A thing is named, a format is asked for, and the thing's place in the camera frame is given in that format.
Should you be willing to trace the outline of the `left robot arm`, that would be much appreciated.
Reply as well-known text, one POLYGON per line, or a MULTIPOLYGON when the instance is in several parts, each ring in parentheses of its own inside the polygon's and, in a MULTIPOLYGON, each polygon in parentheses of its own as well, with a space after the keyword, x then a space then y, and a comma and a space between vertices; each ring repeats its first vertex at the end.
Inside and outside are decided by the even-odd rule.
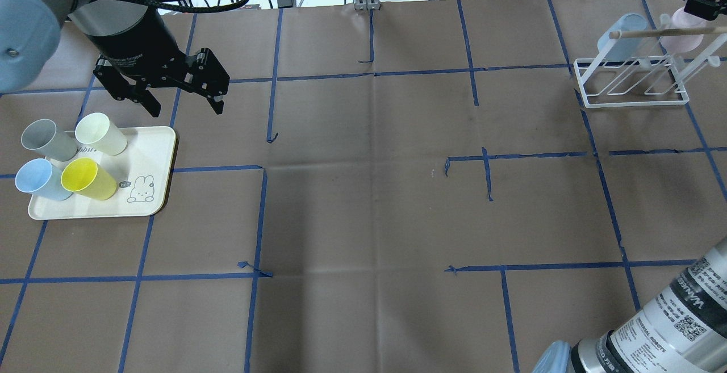
POLYGON ((158 10, 214 13, 217 7, 184 7, 181 0, 2 0, 2 93, 34 82, 73 22, 99 50, 94 76, 117 100, 140 104, 153 117, 161 105, 152 88, 176 87, 204 97, 216 114, 224 108, 229 75, 212 50, 182 52, 158 10))

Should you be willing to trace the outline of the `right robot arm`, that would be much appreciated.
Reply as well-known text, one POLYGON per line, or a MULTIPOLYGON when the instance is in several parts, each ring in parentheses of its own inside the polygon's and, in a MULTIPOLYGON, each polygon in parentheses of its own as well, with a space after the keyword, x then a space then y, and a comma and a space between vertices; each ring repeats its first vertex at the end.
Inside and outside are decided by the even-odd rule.
MULTIPOLYGON (((598 54, 576 59, 584 106, 685 106, 686 83, 716 55, 725 31, 708 27, 725 13, 725 0, 682 0, 656 28, 628 13, 598 41, 598 54), (621 96, 633 92, 641 100, 621 96)), ((603 336, 576 345, 555 341, 535 372, 725 371, 725 240, 682 270, 634 316, 603 336)))

